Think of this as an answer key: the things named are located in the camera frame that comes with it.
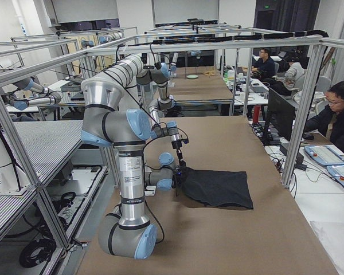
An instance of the person in gray jacket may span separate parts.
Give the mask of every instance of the person in gray jacket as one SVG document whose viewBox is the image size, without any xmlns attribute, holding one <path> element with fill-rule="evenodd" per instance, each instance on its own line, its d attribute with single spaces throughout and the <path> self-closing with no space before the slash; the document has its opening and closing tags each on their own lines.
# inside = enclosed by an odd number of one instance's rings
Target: person in gray jacket
<svg viewBox="0 0 344 275">
<path fill-rule="evenodd" d="M 282 96 L 290 96 L 292 94 L 290 89 L 293 88 L 296 81 L 304 75 L 304 69 L 297 57 L 289 57 L 286 61 L 289 63 L 290 68 L 284 74 L 283 81 L 277 81 L 272 78 L 265 78 L 262 80 L 263 83 L 269 83 L 270 88 Z"/>
</svg>

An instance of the seated person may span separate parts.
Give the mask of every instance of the seated person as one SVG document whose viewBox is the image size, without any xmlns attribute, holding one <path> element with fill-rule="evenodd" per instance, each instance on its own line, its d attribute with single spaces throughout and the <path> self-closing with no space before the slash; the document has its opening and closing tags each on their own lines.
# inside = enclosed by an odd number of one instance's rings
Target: seated person
<svg viewBox="0 0 344 275">
<path fill-rule="evenodd" d="M 305 131 L 318 131 L 344 153 L 344 81 L 325 93 L 329 104 L 306 122 Z"/>
<path fill-rule="evenodd" d="M 262 82 L 269 83 L 270 88 L 282 96 L 290 96 L 292 94 L 290 89 L 293 88 L 295 82 L 304 75 L 304 69 L 297 57 L 289 56 L 286 58 L 286 61 L 289 63 L 290 68 L 284 74 L 283 81 L 276 81 L 272 78 L 265 78 L 262 80 Z"/>
<path fill-rule="evenodd" d="M 253 77 L 255 73 L 259 73 L 260 77 L 254 77 L 259 79 L 264 79 L 267 77 L 272 77 L 275 75 L 275 65 L 274 60 L 270 57 L 270 50 L 262 48 L 259 51 L 259 59 L 251 67 L 251 72 Z M 243 67 L 243 71 L 247 72 L 247 67 Z"/>
</svg>

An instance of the cup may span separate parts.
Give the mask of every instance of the cup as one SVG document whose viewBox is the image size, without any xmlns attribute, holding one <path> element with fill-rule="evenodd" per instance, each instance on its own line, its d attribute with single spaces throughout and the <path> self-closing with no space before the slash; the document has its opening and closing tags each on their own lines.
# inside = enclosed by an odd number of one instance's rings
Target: cup
<svg viewBox="0 0 344 275">
<path fill-rule="evenodd" d="M 245 95 L 246 95 L 245 92 L 241 92 L 240 93 L 240 100 L 245 100 Z"/>
</svg>

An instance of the computer monitor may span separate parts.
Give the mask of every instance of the computer monitor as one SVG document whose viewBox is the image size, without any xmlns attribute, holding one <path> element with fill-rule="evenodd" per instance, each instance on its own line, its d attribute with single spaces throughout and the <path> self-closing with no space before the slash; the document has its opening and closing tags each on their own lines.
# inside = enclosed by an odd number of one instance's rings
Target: computer monitor
<svg viewBox="0 0 344 275">
<path fill-rule="evenodd" d="M 263 140 L 269 144 L 267 137 L 270 124 L 277 129 L 279 136 L 290 140 L 294 119 L 295 107 L 280 94 L 269 88 L 268 112 L 264 126 Z"/>
</svg>

